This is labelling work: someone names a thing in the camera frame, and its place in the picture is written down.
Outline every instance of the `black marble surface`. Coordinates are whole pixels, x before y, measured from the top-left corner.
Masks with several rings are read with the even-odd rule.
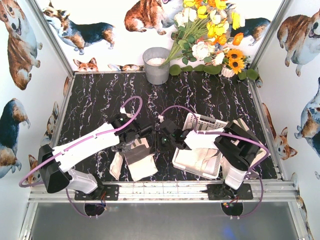
[[[171,105],[182,105],[195,113],[215,117],[222,121],[242,118],[264,144],[266,143],[249,86],[236,79],[219,78],[206,73],[189,72],[170,77],[163,85],[152,85],[146,75],[137,73],[78,74],[65,113],[58,145],[73,141],[101,126],[106,118],[119,112],[121,105],[131,96],[141,96],[143,107],[138,118],[157,121],[157,115]],[[138,100],[127,104],[126,111],[134,113]],[[181,128],[187,111],[177,108],[165,113]],[[205,180],[197,175],[174,168],[175,149],[154,156],[158,172],[142,181],[192,181]],[[97,173],[102,181],[116,181],[110,173],[114,153],[105,149],[76,165],[76,170]],[[255,168],[263,179],[276,179],[270,158]],[[119,181],[132,181],[126,161],[123,161]]]

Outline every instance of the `corgi print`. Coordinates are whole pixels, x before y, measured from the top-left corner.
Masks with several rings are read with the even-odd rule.
[[[65,97],[66,94],[67,94],[67,90],[68,90],[68,85],[70,83],[70,78],[67,76],[65,78],[65,81],[64,81],[64,85],[63,85],[63,96]]]
[[[115,45],[115,27],[109,23],[76,24],[69,19],[66,10],[55,9],[52,3],[42,10],[46,21],[55,29],[59,38],[67,45],[74,47],[80,55],[84,48],[106,40],[112,49]]]
[[[130,32],[156,29],[159,35],[164,35],[167,33],[164,28],[174,24],[175,15],[182,9],[182,0],[140,0],[127,11],[124,25]]]
[[[19,124],[30,121],[22,103],[13,98],[3,108],[0,118],[0,178],[10,170],[12,173],[21,170],[21,162],[17,159]]]
[[[73,59],[74,64],[78,67],[79,72],[98,72],[97,61],[93,57],[88,63],[80,62],[76,59]]]
[[[320,157],[320,77],[318,79],[318,91],[304,107],[301,113],[301,125],[297,126],[296,139],[305,138],[307,143]]]
[[[295,73],[301,75],[301,68],[320,53],[320,10],[312,17],[290,16],[283,21],[277,32],[280,47],[287,51],[284,64],[290,60],[297,64]]]
[[[288,136],[288,128],[285,127],[280,135],[277,135],[275,127],[272,123],[272,119],[269,113],[267,106],[263,103],[263,109],[268,120],[268,123],[271,128],[274,146],[277,154],[282,160],[287,160],[295,155],[297,155],[298,151],[289,146],[287,136]]]
[[[143,65],[134,65],[134,64],[127,64],[124,66],[115,65],[115,64],[108,64],[108,67],[112,71],[144,71],[145,66]]]
[[[235,3],[227,3],[226,13],[228,14],[228,22],[230,23],[230,27],[227,31],[228,34],[228,43],[232,43],[234,37],[239,34],[243,33],[243,37],[252,37],[253,43],[249,44],[249,46],[254,46],[259,40],[261,40],[267,33],[271,21],[259,17],[259,18],[249,18],[245,20],[245,26],[239,27],[236,30],[232,28],[232,12],[235,11],[236,4]]]
[[[25,90],[31,80],[32,67],[40,67],[37,55],[42,43],[37,42],[26,15],[16,1],[0,1],[0,20],[9,33],[7,52],[11,77],[18,88]]]
[[[314,236],[312,235],[311,230],[310,230],[310,226],[309,226],[309,222],[308,222],[307,208],[306,208],[305,202],[301,196],[298,196],[297,203],[299,206],[300,213],[302,215],[302,219],[304,221],[306,231],[308,233],[308,240],[315,240]]]
[[[30,163],[30,171],[33,170],[34,168],[36,168],[36,166],[38,166],[38,160],[35,159],[34,156],[32,155],[28,155],[29,157],[29,163]],[[40,172],[35,171],[33,174],[31,174],[25,181],[24,184],[33,184],[33,183],[38,183],[42,181],[41,176],[40,176]]]
[[[55,101],[54,105],[53,105],[53,110],[52,110],[52,114],[49,117],[49,120],[46,124],[46,131],[45,134],[40,142],[40,146],[44,146],[46,144],[50,144],[51,140],[52,140],[52,136],[54,134],[55,131],[55,127],[57,124],[57,120],[58,120],[58,115],[59,115],[59,106],[58,103]]]

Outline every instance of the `mounting plate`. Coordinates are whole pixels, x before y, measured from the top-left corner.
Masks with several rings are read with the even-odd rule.
[[[117,201],[119,196],[119,185],[116,184],[104,184],[103,192],[106,192],[104,200],[106,201]],[[76,191],[74,200],[76,201],[91,201],[96,199],[91,199],[88,194],[85,194],[81,191]]]
[[[230,200],[225,194],[219,194],[223,191],[222,184],[208,184],[207,193],[209,200]],[[248,183],[243,183],[237,191],[237,196],[239,200],[252,200],[254,195],[252,193],[251,185]]]

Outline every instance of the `gray panel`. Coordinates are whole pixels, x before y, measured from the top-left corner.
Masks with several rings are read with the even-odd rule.
[[[244,212],[255,202],[245,203]],[[263,202],[253,215],[230,220],[218,203],[108,204],[98,220],[70,204],[39,203],[33,240],[296,240],[286,202]]]

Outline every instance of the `white basket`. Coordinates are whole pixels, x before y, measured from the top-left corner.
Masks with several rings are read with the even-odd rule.
[[[227,125],[227,122],[225,121],[220,121],[220,120],[216,120],[214,118],[208,117],[208,116],[203,116],[200,114],[195,114],[196,118],[198,120],[198,124],[196,126],[196,130],[214,130],[214,129],[220,129],[220,128],[224,128]],[[195,125],[196,123],[196,119],[193,116],[192,113],[188,113],[188,115],[186,116],[186,120],[184,122],[184,126],[183,126],[183,130],[185,130],[188,126],[188,124],[192,124],[192,127]],[[174,152],[174,156],[172,159],[172,164],[175,168],[186,171],[188,173],[192,173],[201,177],[204,177],[206,179],[216,179],[219,175],[219,170],[220,170],[220,159],[217,159],[214,165],[214,171],[213,174],[207,174],[201,171],[196,171],[194,169],[190,169],[188,166],[184,166],[180,163],[176,162],[177,156],[179,153],[179,149],[176,148],[175,152]]]

